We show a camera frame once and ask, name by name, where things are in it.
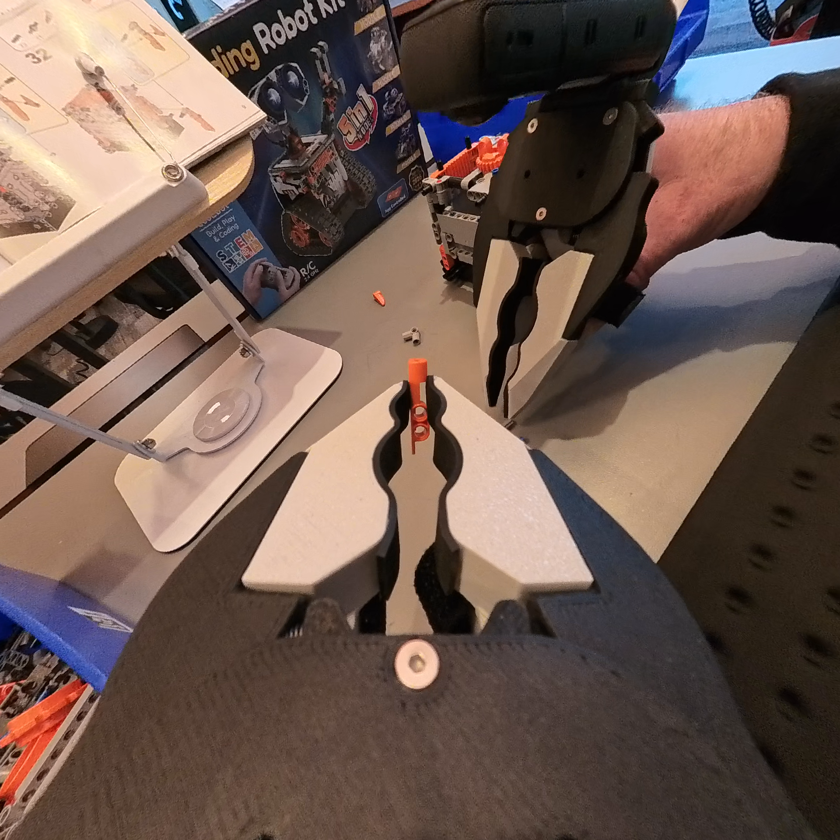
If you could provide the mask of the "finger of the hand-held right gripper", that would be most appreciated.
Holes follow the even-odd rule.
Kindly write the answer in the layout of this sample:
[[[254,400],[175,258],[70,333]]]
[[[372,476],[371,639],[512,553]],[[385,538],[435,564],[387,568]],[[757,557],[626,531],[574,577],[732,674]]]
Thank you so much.
[[[533,293],[519,304],[514,343],[507,352],[504,416],[512,419],[545,378],[566,362],[577,341],[564,330],[583,288],[593,255],[571,250],[541,268]]]
[[[542,242],[489,243],[477,304],[479,353],[491,408],[513,408],[511,387],[522,344],[536,319],[534,291],[542,269]]]

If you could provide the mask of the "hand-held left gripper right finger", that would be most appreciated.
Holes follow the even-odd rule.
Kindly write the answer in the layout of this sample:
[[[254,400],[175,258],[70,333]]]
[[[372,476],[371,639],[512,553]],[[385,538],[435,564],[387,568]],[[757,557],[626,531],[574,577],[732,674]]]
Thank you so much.
[[[426,384],[433,462],[444,478],[415,592],[436,634],[471,634],[502,602],[586,592],[595,582],[530,448],[442,377]]]

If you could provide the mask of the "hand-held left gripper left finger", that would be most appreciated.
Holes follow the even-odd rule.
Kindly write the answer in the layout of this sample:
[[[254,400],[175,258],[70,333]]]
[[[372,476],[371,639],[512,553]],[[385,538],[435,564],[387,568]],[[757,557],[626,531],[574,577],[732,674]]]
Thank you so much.
[[[361,633],[385,632],[399,571],[396,499],[412,404],[399,382],[305,452],[241,577],[251,591],[331,599]]]

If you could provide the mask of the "orange toy building beam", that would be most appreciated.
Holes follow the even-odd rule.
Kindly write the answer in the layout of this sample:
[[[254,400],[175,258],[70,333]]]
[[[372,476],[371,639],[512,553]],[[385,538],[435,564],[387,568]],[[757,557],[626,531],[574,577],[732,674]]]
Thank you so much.
[[[410,429],[411,448],[414,455],[417,445],[428,440],[431,428],[428,421],[425,389],[427,383],[427,360],[415,357],[407,363],[407,381],[411,396]]]

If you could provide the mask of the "person's right forearm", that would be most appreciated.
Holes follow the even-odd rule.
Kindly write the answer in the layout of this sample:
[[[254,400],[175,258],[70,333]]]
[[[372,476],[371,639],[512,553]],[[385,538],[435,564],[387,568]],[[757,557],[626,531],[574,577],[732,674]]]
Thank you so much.
[[[747,101],[667,113],[654,164],[745,175],[750,213],[719,238],[839,243],[839,70],[791,73]]]

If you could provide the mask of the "person's right hand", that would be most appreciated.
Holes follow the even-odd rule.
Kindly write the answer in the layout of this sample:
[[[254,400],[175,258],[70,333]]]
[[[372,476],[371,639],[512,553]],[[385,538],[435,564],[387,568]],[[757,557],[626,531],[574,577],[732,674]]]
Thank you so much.
[[[654,164],[658,187],[646,212],[647,237],[627,281],[647,288],[673,258],[726,234],[749,213],[753,189],[745,175],[705,174],[687,164]]]

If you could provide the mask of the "partly built toy robot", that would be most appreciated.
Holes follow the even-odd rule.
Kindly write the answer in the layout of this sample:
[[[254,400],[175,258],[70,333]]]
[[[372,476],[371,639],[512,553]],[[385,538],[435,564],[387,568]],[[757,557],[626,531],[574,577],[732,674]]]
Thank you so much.
[[[481,210],[507,147],[507,133],[482,136],[423,180],[422,193],[448,282],[471,283]]]

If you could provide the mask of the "instruction book on stand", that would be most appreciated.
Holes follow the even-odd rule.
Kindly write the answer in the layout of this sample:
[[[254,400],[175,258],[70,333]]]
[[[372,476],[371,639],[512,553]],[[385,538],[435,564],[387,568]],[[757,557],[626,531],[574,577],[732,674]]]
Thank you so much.
[[[207,199],[190,169],[168,164],[15,262],[2,252],[2,341],[21,335],[79,289],[134,254]],[[2,405],[126,453],[114,483],[152,546],[190,542],[338,378],[338,352],[278,329],[248,336],[211,291],[198,264],[166,234],[187,269],[239,338],[239,350],[141,440],[128,441],[2,391]]]

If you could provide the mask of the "blue bin with bags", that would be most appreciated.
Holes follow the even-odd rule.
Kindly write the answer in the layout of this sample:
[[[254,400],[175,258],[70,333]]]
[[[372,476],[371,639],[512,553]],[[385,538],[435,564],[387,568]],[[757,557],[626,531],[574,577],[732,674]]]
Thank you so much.
[[[436,112],[420,112],[418,118],[433,158],[446,163],[466,150],[467,139],[474,144],[481,137],[513,131],[523,119],[528,105],[540,98],[539,94],[514,98],[499,113],[475,126],[466,126]]]

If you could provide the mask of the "robot kit box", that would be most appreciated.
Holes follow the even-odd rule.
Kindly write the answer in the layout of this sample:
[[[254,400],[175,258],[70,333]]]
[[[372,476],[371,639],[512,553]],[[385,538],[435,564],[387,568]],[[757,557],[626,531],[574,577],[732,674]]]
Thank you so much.
[[[422,188],[390,4],[239,2],[185,36],[266,115],[245,191],[192,233],[262,320]]]

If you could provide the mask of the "black perforated foam pad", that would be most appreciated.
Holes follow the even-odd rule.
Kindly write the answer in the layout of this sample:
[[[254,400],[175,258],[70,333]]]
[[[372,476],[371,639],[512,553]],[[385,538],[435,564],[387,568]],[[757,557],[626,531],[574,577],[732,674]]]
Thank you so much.
[[[838,285],[659,566],[765,761],[818,835],[838,838]]]

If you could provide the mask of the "red container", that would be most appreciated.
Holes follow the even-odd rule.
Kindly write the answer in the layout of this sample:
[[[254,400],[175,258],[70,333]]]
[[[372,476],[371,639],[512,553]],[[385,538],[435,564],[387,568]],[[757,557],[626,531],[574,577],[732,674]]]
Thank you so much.
[[[772,46],[839,35],[839,1],[783,1],[774,13]]]

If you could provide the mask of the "blue labelled storage bin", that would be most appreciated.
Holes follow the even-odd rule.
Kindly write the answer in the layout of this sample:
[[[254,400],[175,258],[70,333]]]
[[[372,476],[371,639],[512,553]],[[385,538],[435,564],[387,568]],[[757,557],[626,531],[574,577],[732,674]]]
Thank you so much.
[[[94,700],[84,701],[83,707],[77,711],[70,740],[48,770],[35,798],[26,807],[24,817],[88,725],[107,679],[133,631],[133,625],[66,583],[6,566],[1,569],[1,641],[2,622],[17,624],[33,634],[76,670],[97,695]]]

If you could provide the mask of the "pile of toy building parts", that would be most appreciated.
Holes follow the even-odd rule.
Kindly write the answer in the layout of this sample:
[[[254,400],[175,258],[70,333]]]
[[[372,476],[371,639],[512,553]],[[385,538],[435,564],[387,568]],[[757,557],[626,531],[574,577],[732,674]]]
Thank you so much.
[[[2,622],[1,828],[10,838],[74,732],[86,680],[21,626]]]

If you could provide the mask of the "instruction booklet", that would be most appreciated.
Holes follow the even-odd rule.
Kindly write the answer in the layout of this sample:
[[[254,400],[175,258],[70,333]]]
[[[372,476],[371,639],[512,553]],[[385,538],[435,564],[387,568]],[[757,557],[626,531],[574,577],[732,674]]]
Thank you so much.
[[[165,165],[190,169],[264,113],[146,2],[1,3],[5,260]]]

